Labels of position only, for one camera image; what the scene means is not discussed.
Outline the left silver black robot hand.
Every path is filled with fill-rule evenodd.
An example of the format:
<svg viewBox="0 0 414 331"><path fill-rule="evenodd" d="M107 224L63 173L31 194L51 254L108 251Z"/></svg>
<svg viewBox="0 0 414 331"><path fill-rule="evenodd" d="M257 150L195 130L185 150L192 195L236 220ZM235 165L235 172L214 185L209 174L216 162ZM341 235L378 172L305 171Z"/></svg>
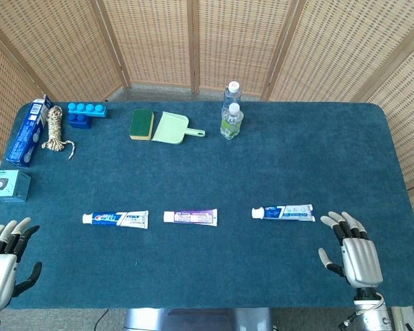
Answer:
<svg viewBox="0 0 414 331"><path fill-rule="evenodd" d="M0 224L0 311L21 293L30 289L38 281L42 263L35 263L30 276L17 283L17 272L29 239L39 226L30 226L31 218L21 221L11 220Z"/></svg>

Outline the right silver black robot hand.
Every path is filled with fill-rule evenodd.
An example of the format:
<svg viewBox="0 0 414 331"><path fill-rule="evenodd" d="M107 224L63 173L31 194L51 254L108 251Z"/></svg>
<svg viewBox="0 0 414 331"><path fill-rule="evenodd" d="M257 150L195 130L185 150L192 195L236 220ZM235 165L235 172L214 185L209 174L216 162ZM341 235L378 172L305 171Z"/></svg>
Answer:
<svg viewBox="0 0 414 331"><path fill-rule="evenodd" d="M377 288L383 282L377 250L366 228L347 212L330 211L320 217L339 242L343 265L333 263L323 248L318 250L324 267L345 278L353 288Z"/></svg>

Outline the blue white toothpaste tube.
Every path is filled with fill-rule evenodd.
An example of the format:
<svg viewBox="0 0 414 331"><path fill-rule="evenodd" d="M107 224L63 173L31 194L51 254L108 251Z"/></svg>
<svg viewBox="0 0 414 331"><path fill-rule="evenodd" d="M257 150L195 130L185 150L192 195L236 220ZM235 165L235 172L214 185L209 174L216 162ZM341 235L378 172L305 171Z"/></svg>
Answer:
<svg viewBox="0 0 414 331"><path fill-rule="evenodd" d="M283 221L315 221L314 208L306 205L276 205L253 208L252 218Z"/></svg>

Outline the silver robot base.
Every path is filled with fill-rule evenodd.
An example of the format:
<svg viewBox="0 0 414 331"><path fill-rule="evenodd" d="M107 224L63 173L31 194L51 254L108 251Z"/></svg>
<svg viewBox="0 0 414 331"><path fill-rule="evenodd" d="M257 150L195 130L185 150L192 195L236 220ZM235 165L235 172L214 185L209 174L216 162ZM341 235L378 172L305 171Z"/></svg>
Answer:
<svg viewBox="0 0 414 331"><path fill-rule="evenodd" d="M270 308L126 310L124 331L278 331Z"/></svg>

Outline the blue Crest toothpaste tube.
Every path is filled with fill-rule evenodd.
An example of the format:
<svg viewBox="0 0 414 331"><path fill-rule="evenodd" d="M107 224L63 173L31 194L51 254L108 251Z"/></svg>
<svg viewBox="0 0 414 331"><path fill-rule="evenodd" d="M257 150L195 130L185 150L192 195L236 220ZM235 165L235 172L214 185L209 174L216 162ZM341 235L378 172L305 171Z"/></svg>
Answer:
<svg viewBox="0 0 414 331"><path fill-rule="evenodd" d="M148 215L149 211L147 210L132 212L94 212L92 214L83 214L82 223L147 230Z"/></svg>

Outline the blue carton box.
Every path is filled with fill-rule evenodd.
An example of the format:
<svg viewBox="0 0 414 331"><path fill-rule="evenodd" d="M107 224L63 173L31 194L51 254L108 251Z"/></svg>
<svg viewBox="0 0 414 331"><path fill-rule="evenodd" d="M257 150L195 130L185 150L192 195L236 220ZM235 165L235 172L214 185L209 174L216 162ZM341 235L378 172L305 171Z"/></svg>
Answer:
<svg viewBox="0 0 414 331"><path fill-rule="evenodd" d="M15 166L28 168L39 139L47 126L48 111L52 102L48 95L35 99L19 128L6 160Z"/></svg>

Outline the purple toothpaste tube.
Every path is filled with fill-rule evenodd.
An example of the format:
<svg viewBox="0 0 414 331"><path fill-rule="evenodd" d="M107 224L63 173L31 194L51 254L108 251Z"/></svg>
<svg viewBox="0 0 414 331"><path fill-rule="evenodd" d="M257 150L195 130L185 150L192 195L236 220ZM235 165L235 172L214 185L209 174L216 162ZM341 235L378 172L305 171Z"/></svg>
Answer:
<svg viewBox="0 0 414 331"><path fill-rule="evenodd" d="M165 211L164 223L184 223L217 226L217 209Z"/></svg>

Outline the small teal product box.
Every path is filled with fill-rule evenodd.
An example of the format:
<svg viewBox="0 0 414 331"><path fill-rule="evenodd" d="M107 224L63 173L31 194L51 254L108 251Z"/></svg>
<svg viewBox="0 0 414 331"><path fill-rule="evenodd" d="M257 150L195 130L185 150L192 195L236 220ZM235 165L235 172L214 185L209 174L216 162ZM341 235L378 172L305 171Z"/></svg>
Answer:
<svg viewBox="0 0 414 331"><path fill-rule="evenodd" d="M31 177L20 170L0 170L0 199L26 202Z"/></svg>

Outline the blue felt table cover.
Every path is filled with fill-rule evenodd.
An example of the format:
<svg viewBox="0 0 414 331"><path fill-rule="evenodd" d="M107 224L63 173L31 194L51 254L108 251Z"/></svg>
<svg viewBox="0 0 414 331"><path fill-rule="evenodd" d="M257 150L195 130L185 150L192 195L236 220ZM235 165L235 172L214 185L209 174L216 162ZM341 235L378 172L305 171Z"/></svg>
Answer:
<svg viewBox="0 0 414 331"><path fill-rule="evenodd" d="M334 232L320 221L256 220L251 210L311 204L348 212L377 249L389 305L414 305L414 214L383 110L371 103L245 102L240 133L219 131L218 102L109 103L90 129L62 125L75 149L37 148L23 203L0 201L0 224L39 230L17 277L42 262L36 285L10 303L29 308L350 306ZM151 110L150 140L129 136ZM189 118L180 144L152 141L162 112ZM165 211L217 209L217 226L164 223ZM148 229L82 223L94 212L149 211Z"/></svg>

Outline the dark blue toy brick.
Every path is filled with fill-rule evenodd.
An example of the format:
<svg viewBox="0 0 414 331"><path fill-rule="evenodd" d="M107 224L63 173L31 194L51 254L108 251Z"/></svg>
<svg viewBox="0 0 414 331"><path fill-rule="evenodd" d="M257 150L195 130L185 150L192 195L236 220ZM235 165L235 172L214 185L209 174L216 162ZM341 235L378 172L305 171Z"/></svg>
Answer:
<svg viewBox="0 0 414 331"><path fill-rule="evenodd" d="M69 114L68 123L73 128L90 129L92 125L92 118L84 114Z"/></svg>

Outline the green label water bottle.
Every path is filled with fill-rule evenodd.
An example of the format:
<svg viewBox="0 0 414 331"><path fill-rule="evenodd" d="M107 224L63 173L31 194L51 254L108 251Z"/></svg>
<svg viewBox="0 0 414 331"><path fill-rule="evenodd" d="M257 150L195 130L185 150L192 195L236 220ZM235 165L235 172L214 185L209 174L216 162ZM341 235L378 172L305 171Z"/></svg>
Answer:
<svg viewBox="0 0 414 331"><path fill-rule="evenodd" d="M231 103L221 115L221 134L228 140L233 139L239 134L244 113L238 103Z"/></svg>

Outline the green yellow sponge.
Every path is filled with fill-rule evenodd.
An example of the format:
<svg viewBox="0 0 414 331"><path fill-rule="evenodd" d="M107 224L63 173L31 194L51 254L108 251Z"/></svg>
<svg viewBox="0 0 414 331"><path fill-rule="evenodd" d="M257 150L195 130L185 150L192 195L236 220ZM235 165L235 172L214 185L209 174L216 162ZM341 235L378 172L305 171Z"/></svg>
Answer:
<svg viewBox="0 0 414 331"><path fill-rule="evenodd" d="M153 111L135 109L130 123L130 138L132 140L150 140L154 119Z"/></svg>

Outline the tall clear water bottle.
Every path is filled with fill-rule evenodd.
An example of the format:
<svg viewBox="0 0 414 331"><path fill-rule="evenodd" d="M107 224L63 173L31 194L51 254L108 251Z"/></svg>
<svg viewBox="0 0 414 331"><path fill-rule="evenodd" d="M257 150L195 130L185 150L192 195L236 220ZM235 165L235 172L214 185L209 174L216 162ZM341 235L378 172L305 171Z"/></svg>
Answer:
<svg viewBox="0 0 414 331"><path fill-rule="evenodd" d="M241 102L242 89L237 81L231 81L224 90L224 99L221 109L221 117L224 118L224 115L229 108L230 104Z"/></svg>

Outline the light green dustpan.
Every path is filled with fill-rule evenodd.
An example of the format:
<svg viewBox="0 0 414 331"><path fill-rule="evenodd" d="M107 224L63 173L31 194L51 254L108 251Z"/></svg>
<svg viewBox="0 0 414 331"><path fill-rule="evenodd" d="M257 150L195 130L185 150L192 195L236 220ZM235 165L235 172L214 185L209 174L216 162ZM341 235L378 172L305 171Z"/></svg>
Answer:
<svg viewBox="0 0 414 331"><path fill-rule="evenodd" d="M204 130L189 128L189 118L171 112L162 112L157 129L152 141L180 144L186 135L194 137L204 137Z"/></svg>

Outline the wicker folding screen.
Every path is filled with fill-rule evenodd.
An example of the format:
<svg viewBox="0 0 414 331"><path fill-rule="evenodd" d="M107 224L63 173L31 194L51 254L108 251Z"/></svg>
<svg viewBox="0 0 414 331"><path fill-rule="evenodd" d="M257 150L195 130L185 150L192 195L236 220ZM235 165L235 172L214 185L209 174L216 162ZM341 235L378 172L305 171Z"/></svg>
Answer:
<svg viewBox="0 0 414 331"><path fill-rule="evenodd" d="M0 159L20 105L137 84L385 112L414 211L414 0L0 0Z"/></svg>

